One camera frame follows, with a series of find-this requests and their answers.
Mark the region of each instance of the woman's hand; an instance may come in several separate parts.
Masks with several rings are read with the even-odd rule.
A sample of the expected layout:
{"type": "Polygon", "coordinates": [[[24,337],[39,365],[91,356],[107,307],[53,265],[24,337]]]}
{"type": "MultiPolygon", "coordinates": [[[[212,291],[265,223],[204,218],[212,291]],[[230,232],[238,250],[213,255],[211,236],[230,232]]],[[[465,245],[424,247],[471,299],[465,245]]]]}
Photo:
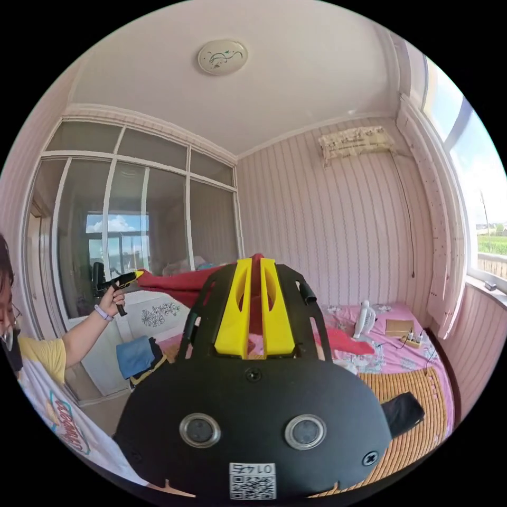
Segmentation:
{"type": "Polygon", "coordinates": [[[118,313],[116,305],[125,305],[125,294],[121,289],[115,291],[111,286],[100,300],[99,307],[109,316],[114,317],[118,313]]]}

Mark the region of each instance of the ceiling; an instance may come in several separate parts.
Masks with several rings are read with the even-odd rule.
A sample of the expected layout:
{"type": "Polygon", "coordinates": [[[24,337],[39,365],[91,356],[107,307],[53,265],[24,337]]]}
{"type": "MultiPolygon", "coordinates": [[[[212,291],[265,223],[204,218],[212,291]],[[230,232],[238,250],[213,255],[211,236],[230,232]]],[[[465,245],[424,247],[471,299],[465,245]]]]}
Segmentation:
{"type": "Polygon", "coordinates": [[[141,112],[241,155],[332,119],[394,115],[398,67],[387,30],[317,0],[190,0],[100,41],[70,101],[141,112]],[[216,39],[246,65],[210,76],[196,61],[216,39]]]}

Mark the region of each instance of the floor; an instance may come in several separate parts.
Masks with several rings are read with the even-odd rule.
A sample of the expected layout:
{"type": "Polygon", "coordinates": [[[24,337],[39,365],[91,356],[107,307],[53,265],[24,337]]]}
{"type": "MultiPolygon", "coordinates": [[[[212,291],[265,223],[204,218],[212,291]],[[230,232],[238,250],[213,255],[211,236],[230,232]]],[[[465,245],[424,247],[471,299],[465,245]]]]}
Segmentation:
{"type": "Polygon", "coordinates": [[[81,409],[107,435],[112,436],[129,396],[130,391],[126,390],[125,393],[115,398],[86,405],[81,409]]]}

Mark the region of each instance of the wristband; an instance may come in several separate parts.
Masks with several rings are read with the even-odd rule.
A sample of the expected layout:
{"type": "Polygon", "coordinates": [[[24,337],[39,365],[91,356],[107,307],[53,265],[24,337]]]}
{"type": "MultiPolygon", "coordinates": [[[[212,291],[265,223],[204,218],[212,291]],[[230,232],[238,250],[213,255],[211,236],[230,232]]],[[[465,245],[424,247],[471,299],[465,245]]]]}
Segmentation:
{"type": "Polygon", "coordinates": [[[113,318],[108,315],[99,305],[95,305],[95,311],[107,322],[111,322],[113,318]]]}

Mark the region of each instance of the face mask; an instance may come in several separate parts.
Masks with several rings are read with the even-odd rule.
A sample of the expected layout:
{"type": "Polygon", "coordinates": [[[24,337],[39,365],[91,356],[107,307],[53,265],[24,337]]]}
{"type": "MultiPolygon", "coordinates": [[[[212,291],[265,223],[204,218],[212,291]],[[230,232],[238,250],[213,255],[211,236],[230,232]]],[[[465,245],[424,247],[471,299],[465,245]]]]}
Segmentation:
{"type": "Polygon", "coordinates": [[[12,329],[10,333],[7,333],[7,337],[0,339],[2,342],[2,349],[7,356],[7,360],[11,365],[11,368],[15,373],[18,373],[23,367],[23,360],[21,358],[21,349],[19,341],[17,340],[20,335],[20,330],[17,328],[12,329]]]}

